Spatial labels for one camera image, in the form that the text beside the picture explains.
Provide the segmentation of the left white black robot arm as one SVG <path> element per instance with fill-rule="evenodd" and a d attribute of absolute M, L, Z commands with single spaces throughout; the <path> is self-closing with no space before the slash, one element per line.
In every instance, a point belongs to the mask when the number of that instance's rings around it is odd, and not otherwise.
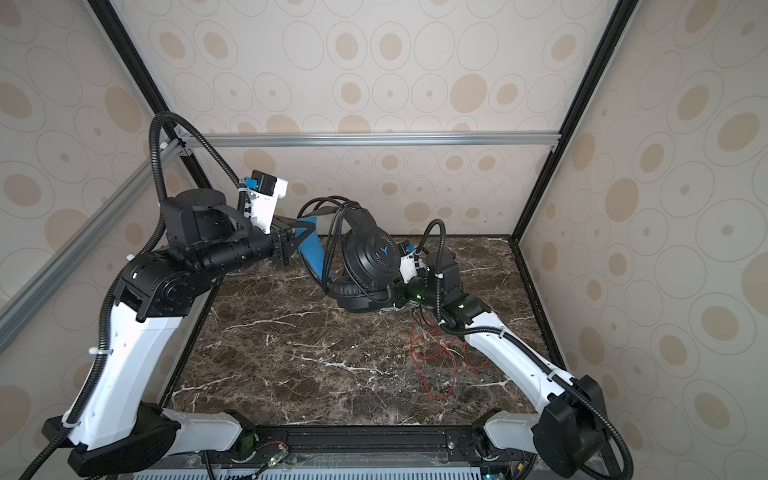
<path fill-rule="evenodd" d="M 51 420 L 48 445 L 24 471 L 32 478 L 59 448 L 69 447 L 72 468 L 82 476 L 108 475 L 106 459 L 117 452 L 157 444 L 168 453 L 180 425 L 142 397 L 166 344 L 197 298 L 223 277 L 256 262 L 288 262 L 298 255 L 313 270 L 323 250 L 312 218 L 276 214 L 287 184 L 253 172 L 234 177 L 236 206 L 211 188 L 167 192 L 160 134 L 168 124 L 185 130 L 182 116 L 163 111 L 149 130 L 150 163 L 160 206 L 154 233 L 116 276 L 102 303 L 98 343 L 89 374 L 66 413 Z"/>

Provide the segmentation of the black corner post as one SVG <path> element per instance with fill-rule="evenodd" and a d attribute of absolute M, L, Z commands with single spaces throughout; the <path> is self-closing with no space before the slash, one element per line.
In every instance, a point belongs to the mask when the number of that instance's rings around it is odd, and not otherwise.
<path fill-rule="evenodd" d="M 160 159 L 161 137 L 166 136 L 170 140 L 176 140 L 183 144 L 184 140 L 176 133 L 175 128 L 177 126 L 183 128 L 192 138 L 200 143 L 202 148 L 215 160 L 236 188 L 242 187 L 242 179 L 235 174 L 234 170 L 201 132 L 190 121 L 169 110 L 165 97 L 161 93 L 144 60 L 141 58 L 122 20 L 118 18 L 117 10 L 113 4 L 110 1 L 99 0 L 88 0 L 86 4 L 95 15 L 97 23 L 104 30 L 107 39 L 138 87 L 150 111 L 154 114 L 148 131 L 148 146 L 150 168 L 158 203 L 162 204 L 168 197 Z"/>
<path fill-rule="evenodd" d="M 510 244 L 519 245 L 541 200 L 571 143 L 581 119 L 593 98 L 593 95 L 622 39 L 625 30 L 635 13 L 638 0 L 620 0 L 616 3 L 595 52 L 587 66 L 584 77 L 579 84 L 576 94 L 566 113 L 559 130 L 560 138 L 557 145 L 549 153 L 539 172 L 534 187 L 528 196 L 521 216 L 512 232 Z"/>

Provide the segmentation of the right black corner post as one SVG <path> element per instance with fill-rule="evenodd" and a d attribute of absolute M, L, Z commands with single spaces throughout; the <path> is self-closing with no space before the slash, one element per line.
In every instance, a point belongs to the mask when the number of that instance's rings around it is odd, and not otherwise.
<path fill-rule="evenodd" d="M 541 200 L 571 143 L 581 119 L 593 98 L 593 95 L 622 39 L 625 30 L 635 13 L 638 0 L 620 0 L 616 3 L 595 52 L 587 66 L 584 77 L 579 84 L 576 94 L 566 113 L 559 130 L 560 138 L 557 145 L 549 153 L 539 172 L 534 187 L 528 196 L 521 216 L 512 232 L 510 244 L 519 245 Z"/>

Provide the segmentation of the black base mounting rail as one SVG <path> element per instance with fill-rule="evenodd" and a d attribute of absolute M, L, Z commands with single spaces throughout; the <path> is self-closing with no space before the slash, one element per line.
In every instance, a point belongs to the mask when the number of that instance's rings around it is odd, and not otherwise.
<path fill-rule="evenodd" d="M 494 451 L 469 425 L 260 427 L 255 449 L 186 453 L 137 479 L 554 479 L 525 448 Z"/>

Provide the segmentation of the left black corner post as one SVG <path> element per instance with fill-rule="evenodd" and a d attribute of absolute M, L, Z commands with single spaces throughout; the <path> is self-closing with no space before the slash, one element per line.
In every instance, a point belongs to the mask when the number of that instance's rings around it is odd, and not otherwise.
<path fill-rule="evenodd" d="M 150 168 L 158 203 L 162 204 L 168 197 L 160 159 L 161 137 L 166 136 L 170 140 L 176 140 L 183 144 L 184 140 L 176 133 L 175 128 L 177 126 L 183 128 L 192 138 L 200 143 L 202 148 L 215 160 L 236 188 L 242 187 L 242 179 L 235 174 L 234 170 L 201 132 L 190 121 L 169 110 L 165 97 L 161 93 L 144 60 L 141 58 L 122 20 L 118 18 L 117 10 L 113 4 L 110 1 L 99 0 L 88 0 L 86 4 L 95 15 L 97 23 L 104 30 L 107 39 L 138 87 L 150 111 L 154 114 L 148 131 L 148 146 Z"/>

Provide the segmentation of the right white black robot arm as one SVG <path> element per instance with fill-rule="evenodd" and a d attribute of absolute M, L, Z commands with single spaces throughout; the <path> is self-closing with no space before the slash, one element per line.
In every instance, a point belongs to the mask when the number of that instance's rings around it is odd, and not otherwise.
<path fill-rule="evenodd" d="M 436 250 L 402 246 L 390 235 L 373 241 L 371 257 L 393 284 L 390 291 L 431 312 L 432 324 L 479 351 L 526 396 L 535 409 L 528 419 L 499 411 L 480 425 L 494 450 L 534 453 L 553 472 L 569 478 L 581 471 L 593 479 L 603 473 L 590 467 L 593 456 L 615 445 L 621 465 L 615 478 L 632 478 L 635 466 L 619 429 L 609 420 L 601 387 L 589 376 L 575 378 L 545 359 L 514 334 L 478 296 L 464 291 L 455 262 L 446 249 L 446 229 L 439 230 Z"/>

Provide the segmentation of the black blue headphones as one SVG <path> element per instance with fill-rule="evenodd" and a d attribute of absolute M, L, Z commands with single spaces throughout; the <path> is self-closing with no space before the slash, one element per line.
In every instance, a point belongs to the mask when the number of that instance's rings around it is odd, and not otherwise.
<path fill-rule="evenodd" d="M 400 280 L 400 251 L 368 209 L 342 196 L 307 201 L 298 219 L 315 223 L 325 251 L 323 278 L 301 262 L 321 292 L 351 313 L 393 309 L 390 288 Z"/>

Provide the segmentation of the horizontal aluminium rail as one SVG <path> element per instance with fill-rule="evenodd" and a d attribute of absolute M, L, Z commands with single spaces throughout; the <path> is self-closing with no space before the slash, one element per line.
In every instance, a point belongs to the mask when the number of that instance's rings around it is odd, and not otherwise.
<path fill-rule="evenodd" d="M 312 133 L 312 134 L 211 134 L 214 147 L 404 147 L 404 146 L 556 146 L 555 131 L 522 132 L 408 132 L 408 133 Z"/>

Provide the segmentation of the diagonal aluminium rail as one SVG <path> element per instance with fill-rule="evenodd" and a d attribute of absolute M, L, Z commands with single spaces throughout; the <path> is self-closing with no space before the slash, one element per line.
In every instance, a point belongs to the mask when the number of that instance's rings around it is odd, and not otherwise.
<path fill-rule="evenodd" d="M 6 304 L 1 311 L 2 350 L 14 342 L 74 270 L 114 228 L 151 179 L 151 161 L 146 160 Z"/>

